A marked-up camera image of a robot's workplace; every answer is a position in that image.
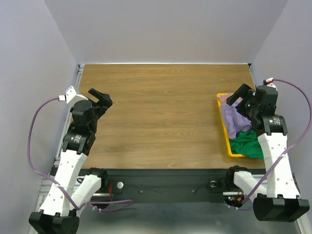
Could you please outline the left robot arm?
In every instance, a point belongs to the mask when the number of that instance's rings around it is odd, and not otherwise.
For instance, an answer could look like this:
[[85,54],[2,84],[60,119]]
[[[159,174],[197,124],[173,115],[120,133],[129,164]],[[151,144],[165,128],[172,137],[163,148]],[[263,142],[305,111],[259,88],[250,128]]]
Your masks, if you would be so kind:
[[92,168],[75,189],[79,172],[96,140],[98,120],[112,106],[108,94],[91,88],[89,94],[97,102],[81,95],[71,86],[64,95],[58,97],[71,108],[72,122],[63,137],[60,162],[54,178],[44,175],[52,182],[48,195],[37,212],[29,217],[30,225],[39,234],[75,234],[80,223],[80,215],[92,195],[108,188],[106,170]]

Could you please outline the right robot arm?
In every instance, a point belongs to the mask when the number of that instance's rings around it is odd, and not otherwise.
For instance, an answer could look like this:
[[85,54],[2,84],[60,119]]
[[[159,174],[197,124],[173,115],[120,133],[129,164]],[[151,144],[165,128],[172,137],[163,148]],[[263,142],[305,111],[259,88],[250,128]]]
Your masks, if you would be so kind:
[[301,198],[291,171],[286,121],[275,114],[278,91],[267,82],[255,89],[242,84],[227,98],[227,104],[233,105],[239,98],[242,100],[236,110],[251,121],[263,152],[266,172],[256,180],[247,168],[233,166],[228,169],[224,184],[229,190],[242,190],[244,199],[236,208],[251,201],[257,220],[294,222],[309,211],[310,204]]

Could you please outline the lavender t-shirt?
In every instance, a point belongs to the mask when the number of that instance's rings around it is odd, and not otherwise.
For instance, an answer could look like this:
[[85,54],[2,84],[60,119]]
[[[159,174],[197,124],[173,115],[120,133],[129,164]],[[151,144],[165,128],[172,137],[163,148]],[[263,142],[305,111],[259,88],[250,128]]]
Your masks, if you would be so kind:
[[225,124],[229,139],[235,139],[236,135],[241,131],[248,132],[252,129],[251,121],[242,116],[236,109],[236,106],[240,102],[240,100],[237,100],[232,106],[226,102],[220,105],[223,123]]

